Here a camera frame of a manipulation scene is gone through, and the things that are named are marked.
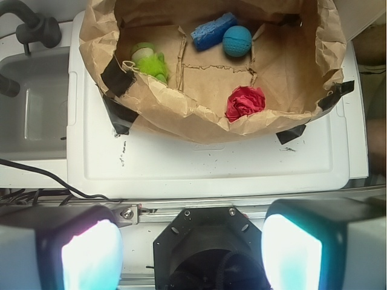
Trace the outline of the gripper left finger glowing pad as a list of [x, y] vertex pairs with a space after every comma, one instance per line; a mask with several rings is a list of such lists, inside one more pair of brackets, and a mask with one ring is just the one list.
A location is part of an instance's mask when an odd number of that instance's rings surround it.
[[122, 267], [106, 206], [1, 208], [1, 289], [117, 289]]

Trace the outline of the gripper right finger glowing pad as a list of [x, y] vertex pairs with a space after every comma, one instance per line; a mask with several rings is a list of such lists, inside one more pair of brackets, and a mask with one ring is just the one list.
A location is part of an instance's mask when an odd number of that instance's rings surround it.
[[386, 289], [386, 201], [278, 199], [261, 253], [272, 289]]

